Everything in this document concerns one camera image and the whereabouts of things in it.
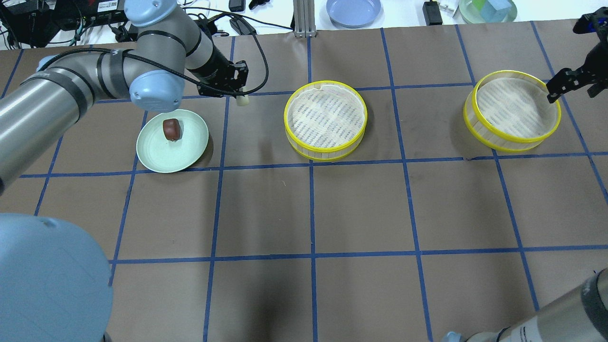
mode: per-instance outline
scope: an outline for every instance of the blue bowl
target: blue bowl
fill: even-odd
[[[327,0],[327,14],[341,26],[356,28],[371,24],[380,14],[380,0]]]

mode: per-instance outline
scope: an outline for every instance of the sticker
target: sticker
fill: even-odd
[[[113,11],[118,8],[118,0],[100,2],[97,12]]]
[[[511,342],[542,342],[537,321],[538,316],[534,316],[534,318],[513,329]]]

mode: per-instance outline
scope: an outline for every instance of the metal bracket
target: metal bracket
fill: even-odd
[[[314,0],[294,0],[294,34],[296,38],[316,37]]]

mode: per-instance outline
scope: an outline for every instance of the green bowl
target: green bowl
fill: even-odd
[[[513,3],[513,0],[509,0],[513,7],[511,11],[506,15],[505,19],[502,20],[501,23],[510,23],[514,21],[517,17],[517,6]],[[460,0],[460,13],[462,14],[462,18],[468,24],[484,24],[486,21],[483,20],[481,14],[479,14],[479,10],[473,6],[473,0]]]

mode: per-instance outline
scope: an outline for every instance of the light green plate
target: light green plate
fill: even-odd
[[[169,141],[162,130],[162,122],[177,119],[182,137]],[[209,129],[205,120],[189,110],[161,113],[148,121],[137,137],[137,157],[143,166],[159,173],[177,172],[192,165],[207,147]]]
[[[513,0],[509,0],[509,2],[513,5],[511,11],[506,15],[505,19],[503,19],[503,23],[510,23],[514,21],[517,17],[517,6],[513,3]],[[481,14],[475,6],[473,6],[473,0],[460,0],[460,13],[462,14],[462,18],[468,24],[484,24],[486,21],[483,20]]]

